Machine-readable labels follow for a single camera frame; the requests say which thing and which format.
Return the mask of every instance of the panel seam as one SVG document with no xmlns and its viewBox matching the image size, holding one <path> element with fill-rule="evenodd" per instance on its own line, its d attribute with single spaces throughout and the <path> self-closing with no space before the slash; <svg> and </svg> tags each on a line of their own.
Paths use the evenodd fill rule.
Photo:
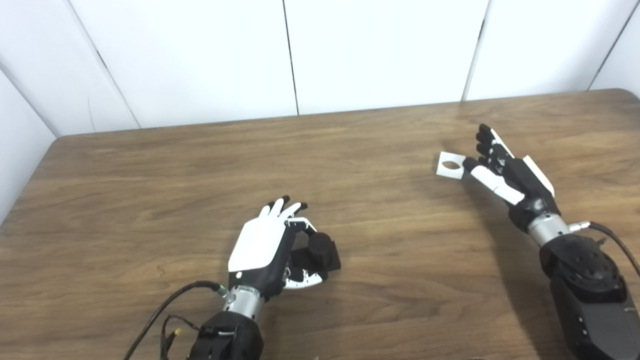
<svg viewBox="0 0 640 360">
<path fill-rule="evenodd" d="M 111 70 L 109 70 L 109 67 L 107 66 L 106 62 L 104 62 L 104 59 L 102 58 L 102 55 L 100 55 L 100 51 L 98 51 L 98 48 L 95 46 L 95 42 L 93 42 L 93 39 L 91 38 L 91 35 L 89 34 L 89 31 L 87 31 L 86 26 L 84 26 L 84 23 L 82 22 L 82 19 L 80 19 L 80 16 L 78 15 L 78 12 L 76 11 L 76 8 L 74 8 L 74 5 L 71 3 L 71 0 L 65 0 L 65 2 L 67 3 L 67 6 L 69 7 L 69 9 L 71 11 L 71 15 L 75 18 L 75 20 L 77 22 L 77 25 L 80 27 L 80 30 L 83 32 L 83 35 L 84 35 L 85 39 L 89 43 L 89 46 L 91 47 L 91 50 L 98 57 L 98 60 L 100 60 L 100 64 L 102 65 L 102 68 L 106 71 L 107 78 L 110 80 L 111 84 L 115 87 L 116 92 L 120 96 L 120 99 L 124 102 L 125 106 L 127 107 L 127 110 L 129 110 L 129 113 L 131 114 L 131 117 L 133 118 L 133 121 L 136 122 L 136 125 L 138 126 L 138 129 L 142 129 L 142 126 L 140 125 L 140 121 L 138 121 L 138 118 L 136 117 L 136 114 L 134 114 L 133 110 L 131 110 L 131 106 L 129 105 L 129 101 L 127 101 L 127 98 L 122 93 L 122 90 L 120 89 L 120 86 L 116 82 L 116 79 L 113 77 L 113 75 L 111 73 Z"/>
<path fill-rule="evenodd" d="M 296 76 L 293 72 L 293 56 L 291 55 L 291 40 L 289 39 L 289 23 L 287 21 L 287 7 L 285 0 L 282 0 L 282 11 L 284 12 L 284 26 L 287 31 L 287 45 L 289 46 L 289 62 L 291 63 L 291 80 L 293 81 L 293 96 L 296 100 L 296 113 L 300 115 L 300 108 L 298 107 L 298 91 L 296 89 Z"/>
<path fill-rule="evenodd" d="M 471 88 L 471 82 L 473 81 L 473 78 L 474 78 L 474 72 L 476 71 L 476 64 L 477 64 L 478 58 L 480 57 L 480 50 L 482 48 L 482 43 L 484 41 L 484 36 L 486 34 L 486 27 L 488 24 L 488 18 L 489 18 L 489 13 L 491 12 L 492 4 L 493 4 L 493 0 L 488 0 L 486 3 L 484 18 L 482 20 L 482 24 L 480 25 L 480 32 L 478 33 L 476 48 L 474 49 L 474 55 L 471 58 L 471 64 L 469 65 L 469 72 L 467 74 L 465 88 L 464 90 L 462 90 L 462 97 L 460 98 L 460 101 L 467 101 L 467 97 L 469 95 L 469 89 Z"/>
<path fill-rule="evenodd" d="M 596 71 L 596 74 L 593 76 L 593 79 L 591 79 L 591 82 L 589 83 L 589 86 L 587 86 L 587 91 L 591 90 L 591 87 L 593 86 L 593 83 L 596 81 L 596 78 L 600 74 L 600 71 L 602 71 L 602 68 L 604 67 L 604 64 L 609 59 L 609 56 L 611 55 L 611 52 L 613 52 L 613 49 L 616 47 L 616 44 L 618 43 L 618 40 L 620 40 L 620 37 L 622 36 L 622 33 L 625 32 L 625 29 L 627 28 L 627 25 L 629 24 L 629 21 L 631 20 L 631 18 L 634 16 L 634 13 L 638 9 L 638 5 L 639 4 L 640 4 L 640 0 L 638 0 L 638 2 L 636 2 L 636 5 L 634 5 L 634 8 L 631 10 L 631 13 L 629 14 L 629 17 L 627 17 L 627 21 L 625 21 L 625 24 L 622 26 L 622 29 L 620 29 L 620 32 L 618 33 L 618 36 L 616 37 L 616 40 L 613 42 L 613 44 L 611 45 L 611 48 L 609 49 L 609 52 L 607 53 L 607 56 L 604 57 L 604 60 L 602 60 L 602 63 L 600 64 L 600 67 L 598 68 L 598 71 Z"/>
</svg>

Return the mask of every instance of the white square piece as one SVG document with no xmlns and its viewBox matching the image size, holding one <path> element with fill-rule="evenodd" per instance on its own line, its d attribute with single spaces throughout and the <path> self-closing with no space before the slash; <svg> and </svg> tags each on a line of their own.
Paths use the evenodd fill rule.
<svg viewBox="0 0 640 360">
<path fill-rule="evenodd" d="M 451 152 L 440 152 L 440 159 L 438 159 L 438 169 L 436 175 L 451 177 L 453 179 L 462 179 L 462 175 L 465 173 L 465 168 L 462 167 L 462 161 L 465 161 L 466 156 L 453 154 Z M 446 162 L 452 162 L 458 164 L 457 169 L 450 169 L 443 165 Z"/>
</svg>

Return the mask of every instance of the black robot arm segment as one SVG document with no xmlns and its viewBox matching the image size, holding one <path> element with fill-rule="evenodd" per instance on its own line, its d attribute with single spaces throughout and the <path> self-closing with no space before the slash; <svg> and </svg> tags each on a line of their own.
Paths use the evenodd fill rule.
<svg viewBox="0 0 640 360">
<path fill-rule="evenodd" d="M 589 222 L 567 225 L 551 182 L 533 160 L 516 158 L 498 134 L 480 125 L 478 160 L 463 165 L 505 200 L 509 219 L 540 246 L 540 263 L 567 345 L 580 360 L 640 360 L 640 318 L 624 277 L 600 243 L 574 232 Z M 604 231 L 632 255 L 615 234 Z"/>
</svg>

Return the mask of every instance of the silver cylindrical wrist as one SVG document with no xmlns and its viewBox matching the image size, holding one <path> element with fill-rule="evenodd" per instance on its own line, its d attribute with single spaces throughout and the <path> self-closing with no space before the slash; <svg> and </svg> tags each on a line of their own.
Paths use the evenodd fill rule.
<svg viewBox="0 0 640 360">
<path fill-rule="evenodd" d="M 557 214 L 544 214 L 529 224 L 529 235 L 542 246 L 560 235 L 570 234 L 569 227 Z"/>
<path fill-rule="evenodd" d="M 238 285 L 229 290 L 223 310 L 233 311 L 257 321 L 263 305 L 264 298 L 257 289 Z"/>
</svg>

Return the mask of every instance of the white finger segment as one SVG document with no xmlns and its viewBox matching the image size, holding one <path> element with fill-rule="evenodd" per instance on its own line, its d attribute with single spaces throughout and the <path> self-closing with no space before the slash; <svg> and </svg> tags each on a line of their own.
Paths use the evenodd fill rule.
<svg viewBox="0 0 640 360">
<path fill-rule="evenodd" d="M 283 205 L 284 205 L 283 198 L 279 198 L 278 200 L 276 200 L 275 204 L 273 204 L 273 208 L 271 208 L 271 212 L 269 213 L 269 216 L 277 217 L 280 214 Z"/>
<path fill-rule="evenodd" d="M 290 217 L 292 217 L 293 215 L 296 214 L 296 211 L 298 209 L 300 209 L 301 206 L 302 206 L 302 203 L 297 202 L 297 203 L 289 206 L 286 210 L 282 211 L 282 214 L 280 214 L 279 217 L 281 219 L 283 219 L 283 220 L 286 219 L 286 218 L 290 218 Z"/>
<path fill-rule="evenodd" d="M 507 185 L 502 176 L 494 174 L 484 166 L 476 166 L 469 174 L 483 183 L 495 195 L 512 205 L 518 204 L 524 199 L 523 193 Z"/>
<path fill-rule="evenodd" d="M 268 216 L 270 210 L 271 210 L 271 208 L 269 207 L 269 205 L 265 205 L 264 208 L 262 208 L 262 210 L 260 210 L 260 215 L 258 215 L 258 217 L 262 218 L 262 217 Z"/>
</svg>

